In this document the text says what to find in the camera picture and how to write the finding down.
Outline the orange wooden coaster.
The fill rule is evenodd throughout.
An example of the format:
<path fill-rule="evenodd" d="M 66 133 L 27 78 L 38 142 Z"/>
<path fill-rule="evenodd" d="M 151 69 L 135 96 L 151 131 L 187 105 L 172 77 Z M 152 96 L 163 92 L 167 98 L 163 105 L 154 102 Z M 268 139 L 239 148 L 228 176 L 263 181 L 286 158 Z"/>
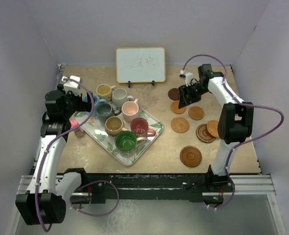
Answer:
<path fill-rule="evenodd" d="M 171 103 L 170 109 L 175 114 L 183 114 L 186 111 L 186 107 L 179 108 L 179 101 L 175 100 Z"/>

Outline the dark walnut coaster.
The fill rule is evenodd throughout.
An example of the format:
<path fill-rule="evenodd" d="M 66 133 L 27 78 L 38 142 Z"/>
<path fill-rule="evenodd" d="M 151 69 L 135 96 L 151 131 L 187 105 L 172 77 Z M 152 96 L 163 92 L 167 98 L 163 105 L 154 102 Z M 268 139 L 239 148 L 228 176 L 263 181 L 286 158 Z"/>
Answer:
<path fill-rule="evenodd" d="M 179 89 L 178 88 L 171 88 L 168 91 L 168 97 L 174 101 L 179 100 L 180 99 Z"/>

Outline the light wooden coaster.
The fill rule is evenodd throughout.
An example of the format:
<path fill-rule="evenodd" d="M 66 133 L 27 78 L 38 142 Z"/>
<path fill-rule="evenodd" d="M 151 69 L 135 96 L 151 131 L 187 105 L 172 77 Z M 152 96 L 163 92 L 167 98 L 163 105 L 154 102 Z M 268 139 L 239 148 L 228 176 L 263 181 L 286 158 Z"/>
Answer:
<path fill-rule="evenodd" d="M 189 108 L 188 115 L 193 120 L 201 120 L 204 118 L 205 112 L 201 107 L 193 106 Z"/>

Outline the woven bamboo coaster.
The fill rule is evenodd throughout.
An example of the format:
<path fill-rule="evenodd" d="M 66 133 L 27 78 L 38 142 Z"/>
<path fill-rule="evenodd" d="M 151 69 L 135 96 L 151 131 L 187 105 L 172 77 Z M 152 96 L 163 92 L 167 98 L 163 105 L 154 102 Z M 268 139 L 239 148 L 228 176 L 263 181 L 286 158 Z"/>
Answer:
<path fill-rule="evenodd" d="M 215 138 L 219 137 L 218 124 L 219 122 L 217 120 L 210 120 L 208 121 L 206 125 L 207 131 L 209 132 L 209 134 Z"/>
<path fill-rule="evenodd" d="M 183 117 L 175 117 L 171 121 L 171 128 L 177 133 L 185 133 L 189 130 L 190 124 Z"/>

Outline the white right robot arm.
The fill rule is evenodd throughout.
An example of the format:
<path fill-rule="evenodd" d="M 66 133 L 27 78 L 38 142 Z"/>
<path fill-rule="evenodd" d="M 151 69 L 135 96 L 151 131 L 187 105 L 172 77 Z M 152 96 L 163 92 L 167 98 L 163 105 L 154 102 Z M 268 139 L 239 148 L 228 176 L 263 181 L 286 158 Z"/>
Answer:
<path fill-rule="evenodd" d="M 244 102 L 230 88 L 222 72 L 214 72 L 210 64 L 198 68 L 199 80 L 192 73 L 182 70 L 180 76 L 185 84 L 179 87 L 179 108 L 201 100 L 205 93 L 212 93 L 222 107 L 218 122 L 220 145 L 213 163 L 201 181 L 187 186 L 191 189 L 195 184 L 206 187 L 209 191 L 217 191 L 222 185 L 232 184 L 229 177 L 230 165 L 234 159 L 236 148 L 251 136 L 254 109 L 250 102 Z"/>

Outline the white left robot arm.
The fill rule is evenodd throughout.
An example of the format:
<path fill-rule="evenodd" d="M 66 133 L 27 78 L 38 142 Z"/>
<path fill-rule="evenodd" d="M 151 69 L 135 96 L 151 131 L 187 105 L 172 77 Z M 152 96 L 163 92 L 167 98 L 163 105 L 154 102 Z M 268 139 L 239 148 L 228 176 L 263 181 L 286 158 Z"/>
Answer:
<path fill-rule="evenodd" d="M 67 170 L 61 182 L 56 182 L 68 134 L 75 130 L 69 119 L 75 112 L 92 114 L 94 109 L 91 92 L 87 92 L 86 102 L 82 100 L 82 88 L 83 84 L 67 78 L 45 95 L 36 168 L 26 191 L 16 195 L 15 205 L 25 223 L 41 225 L 45 232 L 49 231 L 45 225 L 63 222 L 72 193 L 83 192 L 89 185 L 82 168 Z"/>

